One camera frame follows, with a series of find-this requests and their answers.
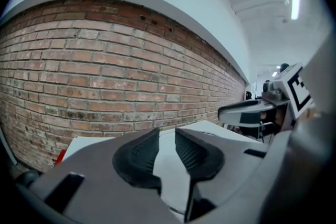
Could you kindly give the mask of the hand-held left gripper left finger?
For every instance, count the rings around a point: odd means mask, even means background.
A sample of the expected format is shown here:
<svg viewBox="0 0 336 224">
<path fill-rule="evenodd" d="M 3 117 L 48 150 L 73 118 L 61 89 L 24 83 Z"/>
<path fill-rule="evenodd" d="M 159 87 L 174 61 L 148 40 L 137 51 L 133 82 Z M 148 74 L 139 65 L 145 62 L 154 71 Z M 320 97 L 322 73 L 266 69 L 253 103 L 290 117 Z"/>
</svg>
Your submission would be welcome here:
<svg viewBox="0 0 336 224">
<path fill-rule="evenodd" d="M 41 175 L 30 192 L 54 223 L 178 223 L 153 173 L 159 133 L 88 145 Z"/>
</svg>

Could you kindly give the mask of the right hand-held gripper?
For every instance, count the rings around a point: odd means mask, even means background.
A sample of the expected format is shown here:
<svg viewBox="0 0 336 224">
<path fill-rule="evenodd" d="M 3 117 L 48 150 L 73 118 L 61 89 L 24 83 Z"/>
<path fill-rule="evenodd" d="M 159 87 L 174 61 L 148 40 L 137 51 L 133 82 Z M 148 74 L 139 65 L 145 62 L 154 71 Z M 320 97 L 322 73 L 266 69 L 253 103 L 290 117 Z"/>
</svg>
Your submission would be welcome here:
<svg viewBox="0 0 336 224">
<path fill-rule="evenodd" d="M 300 72 L 302 63 L 288 66 L 271 81 L 265 82 L 263 100 L 246 100 L 222 106 L 217 111 L 218 119 L 228 125 L 259 127 L 261 112 L 276 108 L 275 123 L 281 129 L 292 129 L 295 122 L 312 107 L 313 99 L 304 85 Z"/>
</svg>

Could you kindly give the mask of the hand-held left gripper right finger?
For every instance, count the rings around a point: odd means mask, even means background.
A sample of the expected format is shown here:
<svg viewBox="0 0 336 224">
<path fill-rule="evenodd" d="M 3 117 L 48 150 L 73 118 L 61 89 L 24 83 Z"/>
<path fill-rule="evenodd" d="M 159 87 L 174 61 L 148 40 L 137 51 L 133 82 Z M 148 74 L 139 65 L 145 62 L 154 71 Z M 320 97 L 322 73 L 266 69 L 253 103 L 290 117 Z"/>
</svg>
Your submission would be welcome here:
<svg viewBox="0 0 336 224">
<path fill-rule="evenodd" d="M 216 209 L 238 191 L 261 164 L 268 145 L 176 129 L 175 149 L 190 176 L 184 216 L 190 222 Z"/>
</svg>

